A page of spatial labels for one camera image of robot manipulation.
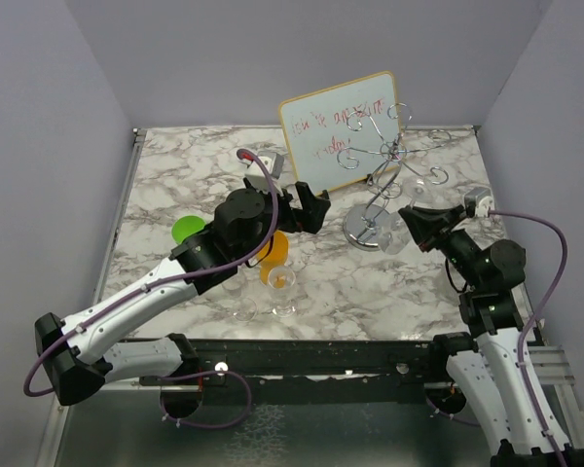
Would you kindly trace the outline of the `clear wine glass back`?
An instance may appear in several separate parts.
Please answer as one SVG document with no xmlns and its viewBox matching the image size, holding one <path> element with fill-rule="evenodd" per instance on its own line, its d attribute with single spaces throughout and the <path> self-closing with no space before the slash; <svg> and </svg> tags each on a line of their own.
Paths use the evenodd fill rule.
<svg viewBox="0 0 584 467">
<path fill-rule="evenodd" d="M 409 227 L 414 207 L 432 207 L 436 200 L 436 184 L 428 176 L 409 179 L 402 184 L 408 203 L 379 222 L 377 243 L 389 255 L 399 254 L 412 239 Z"/>
</svg>

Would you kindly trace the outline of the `orange plastic wine glass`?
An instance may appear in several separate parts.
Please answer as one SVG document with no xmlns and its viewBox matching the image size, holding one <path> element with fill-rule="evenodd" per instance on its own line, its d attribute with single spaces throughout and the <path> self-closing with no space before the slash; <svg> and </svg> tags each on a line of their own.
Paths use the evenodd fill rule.
<svg viewBox="0 0 584 467">
<path fill-rule="evenodd" d="M 283 266 L 288 258 L 289 241 L 286 234 L 276 231 L 272 239 L 258 252 L 254 268 L 259 270 L 259 278 L 264 285 L 273 268 Z"/>
</svg>

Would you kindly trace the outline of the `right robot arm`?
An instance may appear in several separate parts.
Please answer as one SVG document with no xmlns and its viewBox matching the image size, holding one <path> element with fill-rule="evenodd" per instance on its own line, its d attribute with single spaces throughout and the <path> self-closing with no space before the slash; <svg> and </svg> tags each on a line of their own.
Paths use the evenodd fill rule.
<svg viewBox="0 0 584 467">
<path fill-rule="evenodd" d="M 545 397 L 531 362 L 513 290 L 525 280 L 526 251 L 510 239 L 481 248 L 460 223 L 470 208 L 406 206 L 399 215 L 422 252 L 440 251 L 464 279 L 459 312 L 468 330 L 434 337 L 427 368 L 456 383 L 486 437 L 492 466 L 584 466 Z"/>
</svg>

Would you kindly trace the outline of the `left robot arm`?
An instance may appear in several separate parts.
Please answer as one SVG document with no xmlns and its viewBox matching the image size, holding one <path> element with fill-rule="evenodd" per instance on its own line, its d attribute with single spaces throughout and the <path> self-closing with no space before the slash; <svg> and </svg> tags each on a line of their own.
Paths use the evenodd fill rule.
<svg viewBox="0 0 584 467">
<path fill-rule="evenodd" d="M 127 342 L 126 336 L 160 313 L 188 302 L 237 273 L 269 245 L 274 232 L 317 234 L 331 206 L 329 195 L 305 182 L 264 193 L 246 185 L 230 192 L 213 220 L 121 292 L 60 318 L 49 312 L 34 324 L 39 367 L 63 406 L 78 404 L 103 385 L 131 377 L 168 377 L 181 384 L 196 369 L 183 338 Z"/>
</svg>

